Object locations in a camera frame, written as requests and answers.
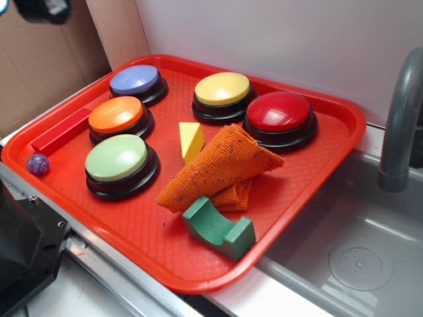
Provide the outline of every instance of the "orange cloth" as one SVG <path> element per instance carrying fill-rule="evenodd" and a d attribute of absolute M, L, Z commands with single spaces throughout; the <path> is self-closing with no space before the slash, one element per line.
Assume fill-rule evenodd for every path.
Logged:
<path fill-rule="evenodd" d="M 221 190 L 211 198 L 211 203 L 222 213 L 246 211 L 249 206 L 249 192 L 252 178 Z"/>
<path fill-rule="evenodd" d="M 174 213 L 182 212 L 203 195 L 220 203 L 220 208 L 215 206 L 220 211 L 238 205 L 246 210 L 251 181 L 244 181 L 283 164 L 283 158 L 259 146 L 241 127 L 226 125 L 165 187 L 157 203 Z M 222 190 L 220 197 L 214 197 Z M 225 201 L 235 203 L 222 204 Z"/>

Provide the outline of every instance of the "red wooden block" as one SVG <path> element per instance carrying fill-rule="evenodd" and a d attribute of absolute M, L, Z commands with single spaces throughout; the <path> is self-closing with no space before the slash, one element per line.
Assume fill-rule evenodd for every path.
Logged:
<path fill-rule="evenodd" d="M 36 138 L 31 146 L 47 157 L 88 128 L 91 110 L 82 108 Z"/>

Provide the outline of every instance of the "red tray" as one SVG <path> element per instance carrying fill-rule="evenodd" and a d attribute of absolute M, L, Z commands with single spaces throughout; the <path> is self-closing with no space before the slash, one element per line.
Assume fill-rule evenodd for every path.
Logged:
<path fill-rule="evenodd" d="M 166 98 L 150 107 L 156 126 L 146 141 L 159 155 L 162 169 L 147 191 L 120 202 L 94 197 L 85 184 L 85 158 L 93 147 L 88 129 L 49 156 L 47 174 L 37 177 L 28 172 L 26 160 L 34 152 L 30 144 L 37 136 L 78 109 L 92 110 L 107 100 L 111 78 L 122 69 L 139 64 L 155 66 L 169 84 Z M 225 215 L 232 221 L 241 216 L 250 218 L 256 233 L 257 241 L 251 250 L 234 262 L 191 237 L 182 214 L 173 214 L 155 201 L 184 166 L 178 123 L 195 122 L 191 110 L 194 87 L 199 80 L 220 71 L 225 70 L 169 55 L 139 58 L 25 127 L 7 143 L 2 160 L 170 289 L 187 294 L 219 289 L 243 276 L 265 253 L 354 148 L 366 125 L 360 109 L 349 101 L 247 75 L 259 96 L 288 90 L 307 97 L 319 119 L 319 129 L 312 143 L 283 155 L 284 167 L 254 179 L 247 212 Z M 202 124 L 202 129 L 207 143 L 221 127 Z"/>

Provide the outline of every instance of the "green arch block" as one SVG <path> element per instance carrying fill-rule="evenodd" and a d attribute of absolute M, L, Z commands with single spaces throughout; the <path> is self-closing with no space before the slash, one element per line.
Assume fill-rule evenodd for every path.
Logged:
<path fill-rule="evenodd" d="M 250 219 L 226 219 L 210 199 L 201 196 L 183 214 L 188 232 L 232 260 L 239 261 L 256 242 Z"/>

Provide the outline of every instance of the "red button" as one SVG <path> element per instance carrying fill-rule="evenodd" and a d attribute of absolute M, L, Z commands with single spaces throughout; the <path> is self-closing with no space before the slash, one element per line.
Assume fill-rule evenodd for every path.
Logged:
<path fill-rule="evenodd" d="M 250 103 L 251 125 L 266 132 L 285 132 L 299 127 L 310 116 L 310 103 L 294 92 L 271 92 Z"/>

